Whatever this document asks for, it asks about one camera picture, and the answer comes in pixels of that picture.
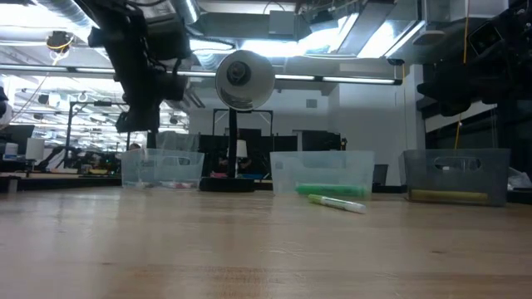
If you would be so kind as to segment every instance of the green highlighter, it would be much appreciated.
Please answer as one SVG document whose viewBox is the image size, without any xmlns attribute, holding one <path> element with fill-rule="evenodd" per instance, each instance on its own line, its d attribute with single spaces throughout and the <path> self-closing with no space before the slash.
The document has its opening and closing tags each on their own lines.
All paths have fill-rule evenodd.
<svg viewBox="0 0 532 299">
<path fill-rule="evenodd" d="M 351 203 L 340 199 L 331 199 L 321 195 L 310 194 L 308 200 L 311 203 L 321 204 L 330 208 L 338 208 L 354 213 L 366 213 L 366 206 L 360 203 Z"/>
<path fill-rule="evenodd" d="M 296 192 L 302 195 L 319 194 L 357 198 L 365 198 L 371 194 L 363 187 L 334 184 L 300 184 L 296 187 Z"/>
</svg>

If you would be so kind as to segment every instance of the desk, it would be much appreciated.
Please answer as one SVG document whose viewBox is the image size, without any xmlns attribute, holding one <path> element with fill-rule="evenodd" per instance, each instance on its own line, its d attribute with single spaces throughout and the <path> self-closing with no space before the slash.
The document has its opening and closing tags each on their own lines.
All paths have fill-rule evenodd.
<svg viewBox="0 0 532 299">
<path fill-rule="evenodd" d="M 522 299 L 532 207 L 120 188 L 0 197 L 1 298 Z"/>
<path fill-rule="evenodd" d="M 9 180 L 10 177 L 19 178 L 18 191 L 121 186 L 122 183 L 120 176 L 108 175 L 30 173 L 26 177 L 26 173 L 0 173 L 2 181 Z M 7 188 L 0 188 L 0 192 L 7 192 Z"/>
</svg>

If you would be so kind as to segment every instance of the cable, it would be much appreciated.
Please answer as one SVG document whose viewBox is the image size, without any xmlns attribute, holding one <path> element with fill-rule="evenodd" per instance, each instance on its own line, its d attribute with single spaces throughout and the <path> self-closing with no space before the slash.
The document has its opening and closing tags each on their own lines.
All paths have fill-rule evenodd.
<svg viewBox="0 0 532 299">
<path fill-rule="evenodd" d="M 55 66 L 62 58 L 63 56 L 61 55 L 61 53 L 59 55 L 57 55 L 56 59 L 53 61 L 52 63 L 52 66 Z M 41 83 L 39 84 L 39 86 L 37 87 L 37 89 L 33 92 L 32 96 L 30 96 L 30 98 L 26 101 L 26 103 L 24 103 L 24 105 L 20 108 L 20 110 L 14 115 L 12 116 L 12 118 L 10 119 L 9 123 L 11 123 L 12 121 L 16 120 L 18 118 L 18 116 L 20 116 L 21 114 L 24 113 L 24 111 L 27 110 L 27 108 L 30 107 L 31 103 L 33 102 L 33 99 L 35 98 L 35 95 L 39 94 L 39 91 L 41 90 L 42 88 L 42 85 L 44 84 L 44 82 L 48 79 L 48 77 L 50 76 L 50 73 L 48 72 L 44 78 L 42 79 Z M 0 126 L 0 130 L 4 130 L 5 128 L 7 128 L 9 126 L 9 124 L 6 124 L 6 125 L 2 125 Z"/>
<path fill-rule="evenodd" d="M 465 15 L 465 30 L 464 30 L 464 65 L 467 63 L 467 33 L 469 31 L 469 13 L 471 9 L 471 0 L 467 0 L 467 14 Z M 460 138 L 460 124 L 462 120 L 462 114 L 458 115 L 458 123 L 456 123 L 456 138 L 455 138 L 455 150 L 458 148 L 458 139 Z"/>
<path fill-rule="evenodd" d="M 180 67 L 181 65 L 181 59 L 176 59 L 175 60 L 175 63 L 174 63 L 174 68 L 172 69 L 172 76 L 177 76 L 177 69 Z"/>
<path fill-rule="evenodd" d="M 406 81 L 406 68 L 405 64 L 402 65 L 402 84 L 405 85 Z M 408 150 L 408 123 L 406 120 L 406 86 L 402 87 L 402 98 L 403 98 L 403 105 L 405 108 L 405 141 L 406 141 L 406 150 Z"/>
<path fill-rule="evenodd" d="M 166 2 L 166 0 L 157 0 L 155 2 L 151 3 L 142 3 L 142 2 L 135 2 L 135 1 L 126 1 L 131 6 L 138 6 L 138 7 L 153 7 L 155 5 L 159 5 L 163 2 Z"/>
<path fill-rule="evenodd" d="M 269 1 L 268 3 L 266 3 L 266 6 L 264 7 L 264 10 L 263 10 L 263 14 L 266 13 L 266 8 L 268 8 L 268 6 L 272 3 L 275 3 L 277 5 L 279 5 L 279 7 L 281 7 L 281 9 L 283 9 L 283 12 L 286 12 L 286 9 L 284 9 L 283 5 L 279 4 L 279 2 L 277 1 Z"/>
</svg>

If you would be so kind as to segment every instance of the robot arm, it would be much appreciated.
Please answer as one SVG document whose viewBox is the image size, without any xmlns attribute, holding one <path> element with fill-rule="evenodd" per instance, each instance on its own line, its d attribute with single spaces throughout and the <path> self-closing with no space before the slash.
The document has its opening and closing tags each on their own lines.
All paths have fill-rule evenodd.
<svg viewBox="0 0 532 299">
<path fill-rule="evenodd" d="M 117 130 L 157 131 L 160 103 L 182 100 L 187 84 L 176 74 L 191 53 L 183 21 L 173 15 L 147 22 L 139 7 L 146 4 L 131 0 L 75 1 L 100 27 L 92 28 L 89 46 L 106 49 L 130 105 L 116 122 Z M 176 59 L 174 71 L 169 73 L 159 59 Z"/>
</svg>

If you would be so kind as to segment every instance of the gray plastic bin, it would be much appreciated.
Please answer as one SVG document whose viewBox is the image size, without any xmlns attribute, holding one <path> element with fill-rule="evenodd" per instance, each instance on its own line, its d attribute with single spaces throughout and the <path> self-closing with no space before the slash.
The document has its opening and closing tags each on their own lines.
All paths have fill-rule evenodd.
<svg viewBox="0 0 532 299">
<path fill-rule="evenodd" d="M 371 151 L 273 152 L 270 157 L 275 194 L 295 194 L 300 184 L 355 186 L 372 192 Z"/>
<path fill-rule="evenodd" d="M 201 179 L 204 154 L 169 149 L 137 149 L 122 159 L 124 187 L 196 189 Z"/>
<path fill-rule="evenodd" d="M 506 204 L 509 149 L 407 150 L 400 159 L 411 201 Z"/>
</svg>

